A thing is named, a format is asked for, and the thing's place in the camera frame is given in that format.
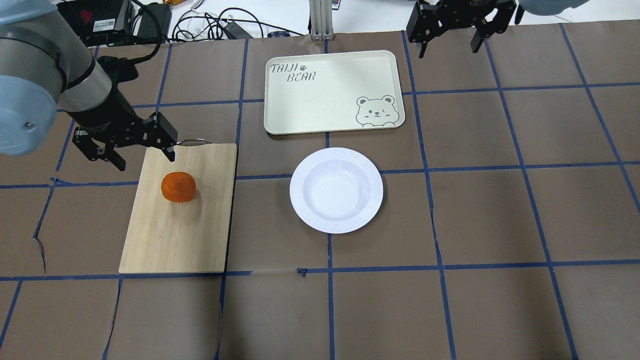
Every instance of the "sticker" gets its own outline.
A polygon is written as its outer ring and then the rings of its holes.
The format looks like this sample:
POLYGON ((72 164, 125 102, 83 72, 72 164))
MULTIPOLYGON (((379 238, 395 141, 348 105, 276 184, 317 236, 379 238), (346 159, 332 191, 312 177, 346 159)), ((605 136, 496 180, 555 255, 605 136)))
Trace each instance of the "sticker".
POLYGON ((113 30, 116 24, 116 19, 99 20, 93 23, 93 32, 113 30))

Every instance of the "red logo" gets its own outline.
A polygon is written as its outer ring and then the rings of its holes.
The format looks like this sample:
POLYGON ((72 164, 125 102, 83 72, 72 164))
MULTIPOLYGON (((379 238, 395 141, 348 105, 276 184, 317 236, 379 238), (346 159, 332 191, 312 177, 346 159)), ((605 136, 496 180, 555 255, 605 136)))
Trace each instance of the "red logo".
POLYGON ((84 20, 83 25, 86 26, 91 21, 91 18, 93 17, 93 13, 90 12, 89 10, 83 10, 80 12, 80 17, 84 20))

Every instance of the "bear ear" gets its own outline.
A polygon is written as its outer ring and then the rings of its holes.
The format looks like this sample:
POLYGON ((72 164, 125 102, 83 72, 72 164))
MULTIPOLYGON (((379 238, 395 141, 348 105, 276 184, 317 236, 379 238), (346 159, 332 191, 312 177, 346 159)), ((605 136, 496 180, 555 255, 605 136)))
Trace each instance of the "bear ear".
POLYGON ((391 104, 393 104, 394 102, 396 102, 396 100, 394 99, 394 97, 393 97, 393 96, 391 96, 391 95, 384 95, 384 96, 382 97, 382 100, 387 101, 387 102, 390 102, 391 104))

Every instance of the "orange fruit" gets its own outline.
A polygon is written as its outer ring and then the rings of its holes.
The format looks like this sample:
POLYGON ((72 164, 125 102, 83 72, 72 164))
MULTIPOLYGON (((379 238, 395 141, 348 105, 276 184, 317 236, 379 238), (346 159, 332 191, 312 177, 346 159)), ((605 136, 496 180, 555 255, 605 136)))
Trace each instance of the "orange fruit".
POLYGON ((186 172, 171 172, 162 180, 162 196, 172 202, 187 202, 196 195, 196 181, 186 172))

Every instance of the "cartoon bear face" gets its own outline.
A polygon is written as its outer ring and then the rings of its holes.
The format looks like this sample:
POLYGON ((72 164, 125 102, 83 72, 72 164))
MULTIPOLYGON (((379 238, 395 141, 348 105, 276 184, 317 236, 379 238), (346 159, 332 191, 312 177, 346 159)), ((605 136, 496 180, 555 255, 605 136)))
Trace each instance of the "cartoon bear face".
POLYGON ((364 96, 359 97, 357 103, 360 108, 356 120, 362 127, 393 126, 400 119, 400 114, 394 106, 395 102, 390 95, 371 100, 364 96))

